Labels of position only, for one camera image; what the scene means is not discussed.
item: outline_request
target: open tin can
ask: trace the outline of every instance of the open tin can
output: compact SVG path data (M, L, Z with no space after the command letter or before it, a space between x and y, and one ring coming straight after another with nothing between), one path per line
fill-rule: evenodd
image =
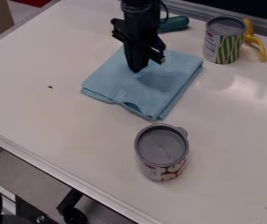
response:
M233 63L239 58L245 23L237 17L213 17L207 22L204 56L216 64Z
M185 129L168 124L142 129L134 144L143 175L157 181L177 178L186 167L187 135Z

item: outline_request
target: metal lid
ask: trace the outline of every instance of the metal lid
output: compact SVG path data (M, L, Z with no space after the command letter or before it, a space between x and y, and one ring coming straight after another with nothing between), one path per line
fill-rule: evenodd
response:
M207 29L222 36L244 34L245 23L236 17L213 17L207 22Z
M149 165L174 165L185 158L189 151L186 135L181 128L154 124L139 132L135 139L135 150L139 158Z

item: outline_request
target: can label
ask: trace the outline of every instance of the can label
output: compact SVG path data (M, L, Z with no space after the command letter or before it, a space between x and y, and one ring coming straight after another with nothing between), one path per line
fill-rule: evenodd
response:
M140 161L140 170L143 175L145 175L149 179L159 181L177 178L184 171L185 167L185 159L177 164L167 167L156 167Z
M207 60L216 62L220 39L219 35L213 35L211 32L206 31L204 54Z
M204 56L217 64L229 64L239 58L243 35L224 37L206 31Z

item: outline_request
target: folded cloth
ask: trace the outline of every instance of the folded cloth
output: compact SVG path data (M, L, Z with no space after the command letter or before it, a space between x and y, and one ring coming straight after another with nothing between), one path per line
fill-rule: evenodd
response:
M119 104L151 120L163 120L199 73L203 60L165 51L166 62L133 73L120 48L82 83L81 92L99 101Z

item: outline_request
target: table surface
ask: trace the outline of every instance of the table surface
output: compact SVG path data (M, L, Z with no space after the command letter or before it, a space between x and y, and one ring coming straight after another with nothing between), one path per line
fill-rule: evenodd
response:
M133 150L149 123L80 94L121 45L121 16L115 0L66 0L0 40L0 146L138 223L267 223L267 63L249 46L234 64L205 61L164 120L188 130L188 166L152 182ZM161 37L202 57L205 24L190 27Z

